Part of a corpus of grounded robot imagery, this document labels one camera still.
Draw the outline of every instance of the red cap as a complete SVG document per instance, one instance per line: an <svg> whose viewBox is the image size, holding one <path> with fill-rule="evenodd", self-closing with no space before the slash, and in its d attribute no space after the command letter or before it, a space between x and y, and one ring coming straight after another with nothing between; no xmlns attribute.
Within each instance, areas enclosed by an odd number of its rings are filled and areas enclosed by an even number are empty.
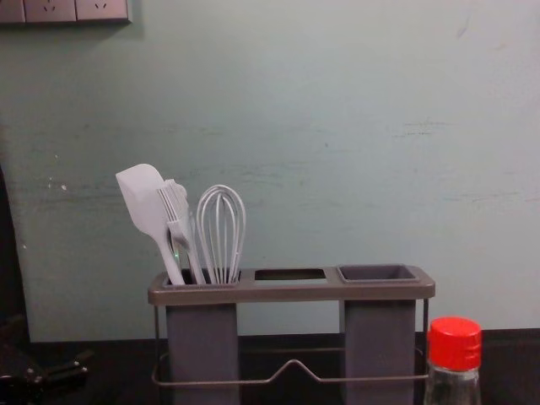
<svg viewBox="0 0 540 405"><path fill-rule="evenodd" d="M446 316L431 322L429 360L432 364L454 371L480 366L482 329L466 318Z"/></svg>

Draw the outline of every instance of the utensil caddy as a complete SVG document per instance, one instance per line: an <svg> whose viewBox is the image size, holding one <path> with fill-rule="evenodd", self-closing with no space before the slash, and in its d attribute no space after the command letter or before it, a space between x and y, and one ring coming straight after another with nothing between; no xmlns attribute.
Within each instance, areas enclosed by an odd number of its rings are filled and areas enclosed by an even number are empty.
<svg viewBox="0 0 540 405"><path fill-rule="evenodd" d="M310 279L321 283L266 283ZM420 268L404 265L245 269L238 283L219 285L171 285L162 273L148 289L156 331L152 379L159 389L174 389L175 405L240 405L240 386L270 384L296 366L321 384L341 384L344 405L412 405L413 383L427 378L426 330L434 295L435 282ZM342 375L323 378L290 359L266 380L240 380L236 304L321 300L340 302ZM423 301L424 369L415 375L417 300ZM169 339L163 355L160 307ZM167 356L172 381L161 380L160 363Z"/></svg>

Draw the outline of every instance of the electrical outlet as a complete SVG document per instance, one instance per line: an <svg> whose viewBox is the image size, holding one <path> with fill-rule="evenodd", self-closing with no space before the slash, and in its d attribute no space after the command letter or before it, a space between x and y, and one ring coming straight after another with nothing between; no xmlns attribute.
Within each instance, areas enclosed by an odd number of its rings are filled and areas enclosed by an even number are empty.
<svg viewBox="0 0 540 405"><path fill-rule="evenodd" d="M23 22L23 0L0 0L0 24L15 24Z"/></svg>
<svg viewBox="0 0 540 405"><path fill-rule="evenodd" d="M75 0L79 21L129 21L127 0Z"/></svg>
<svg viewBox="0 0 540 405"><path fill-rule="evenodd" d="M27 23L76 21L75 0L24 0Z"/></svg>

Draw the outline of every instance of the white silicone spatula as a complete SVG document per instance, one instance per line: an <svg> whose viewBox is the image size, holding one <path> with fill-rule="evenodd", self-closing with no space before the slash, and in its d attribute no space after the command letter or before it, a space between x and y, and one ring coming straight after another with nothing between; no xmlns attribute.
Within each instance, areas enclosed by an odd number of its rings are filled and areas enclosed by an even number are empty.
<svg viewBox="0 0 540 405"><path fill-rule="evenodd" d="M133 223L158 245L170 282L185 284L170 249L167 213L158 194L163 177L153 166L142 164L117 173L116 179Z"/></svg>

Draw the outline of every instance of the empty compartment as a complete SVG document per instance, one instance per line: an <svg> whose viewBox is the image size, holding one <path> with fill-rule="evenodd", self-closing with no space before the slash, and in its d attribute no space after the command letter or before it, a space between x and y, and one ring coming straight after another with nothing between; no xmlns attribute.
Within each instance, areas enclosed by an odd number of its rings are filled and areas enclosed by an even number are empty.
<svg viewBox="0 0 540 405"><path fill-rule="evenodd" d="M321 268L265 269L255 271L255 285L326 284Z"/></svg>
<svg viewBox="0 0 540 405"><path fill-rule="evenodd" d="M413 281L417 277L411 273L407 266L374 265L374 266L341 266L339 274L346 283L353 282L399 282Z"/></svg>

